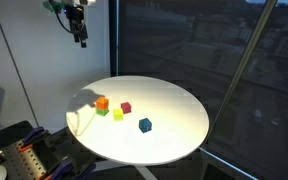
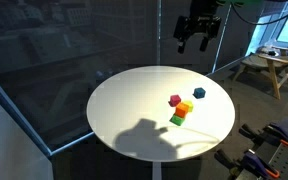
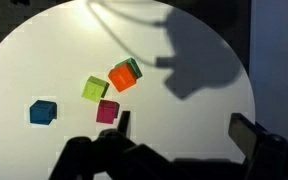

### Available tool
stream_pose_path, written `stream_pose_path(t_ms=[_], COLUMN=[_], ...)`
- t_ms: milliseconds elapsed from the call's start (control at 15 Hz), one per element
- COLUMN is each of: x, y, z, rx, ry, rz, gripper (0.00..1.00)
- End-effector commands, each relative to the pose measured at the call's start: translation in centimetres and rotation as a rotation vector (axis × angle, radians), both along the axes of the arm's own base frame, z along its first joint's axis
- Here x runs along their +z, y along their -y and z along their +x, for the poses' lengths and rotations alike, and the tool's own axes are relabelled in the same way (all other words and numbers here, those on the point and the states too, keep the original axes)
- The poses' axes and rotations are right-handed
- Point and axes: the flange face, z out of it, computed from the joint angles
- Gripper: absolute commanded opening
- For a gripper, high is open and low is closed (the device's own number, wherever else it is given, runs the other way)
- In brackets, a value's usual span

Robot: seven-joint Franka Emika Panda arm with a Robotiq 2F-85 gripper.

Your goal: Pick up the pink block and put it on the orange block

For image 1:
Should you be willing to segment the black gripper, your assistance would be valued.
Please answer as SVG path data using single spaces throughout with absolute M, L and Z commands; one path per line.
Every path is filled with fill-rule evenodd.
M 82 6 L 66 5 L 64 8 L 64 13 L 69 21 L 68 32 L 74 34 L 73 37 L 75 43 L 81 41 L 81 47 L 86 48 L 88 35 L 87 32 L 84 32 L 85 31 L 84 8 Z

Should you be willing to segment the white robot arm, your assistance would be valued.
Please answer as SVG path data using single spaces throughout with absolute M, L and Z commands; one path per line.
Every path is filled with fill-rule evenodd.
M 86 6 L 94 7 L 96 0 L 61 0 L 64 4 L 64 14 L 69 21 L 70 32 L 73 33 L 74 41 L 86 48 L 88 39 L 85 11 Z

